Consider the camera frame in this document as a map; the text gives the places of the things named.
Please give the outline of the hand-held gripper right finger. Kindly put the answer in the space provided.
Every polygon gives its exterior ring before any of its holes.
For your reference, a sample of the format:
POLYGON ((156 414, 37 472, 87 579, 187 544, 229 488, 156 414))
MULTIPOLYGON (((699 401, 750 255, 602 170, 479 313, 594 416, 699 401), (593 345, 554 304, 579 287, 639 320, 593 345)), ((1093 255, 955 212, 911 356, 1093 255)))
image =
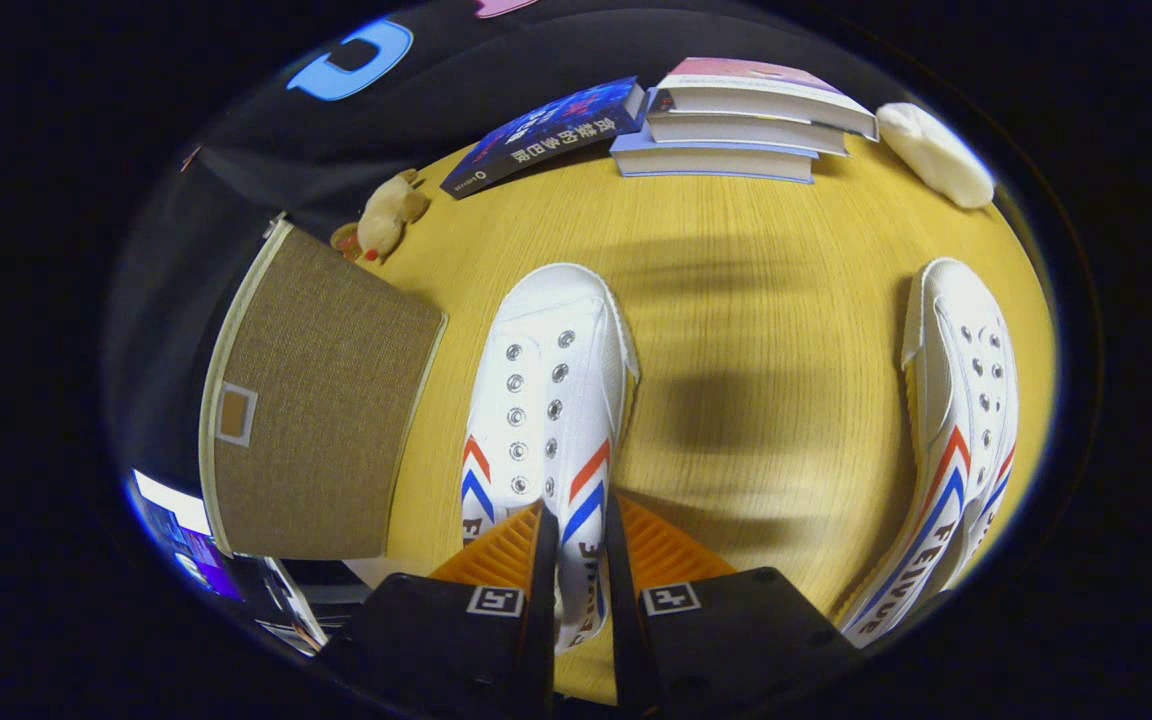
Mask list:
POLYGON ((787 717, 861 665, 859 647, 780 570, 733 568, 630 498, 611 498, 605 550, 628 717, 787 717))

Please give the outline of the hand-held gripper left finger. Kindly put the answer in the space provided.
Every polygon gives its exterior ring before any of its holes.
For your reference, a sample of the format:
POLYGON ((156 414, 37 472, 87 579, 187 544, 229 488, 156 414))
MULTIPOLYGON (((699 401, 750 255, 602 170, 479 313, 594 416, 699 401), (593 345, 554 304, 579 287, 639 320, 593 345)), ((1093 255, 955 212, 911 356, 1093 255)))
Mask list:
POLYGON ((393 573, 321 651, 321 669, 402 719, 550 719, 558 521, 526 506, 429 577, 393 573))

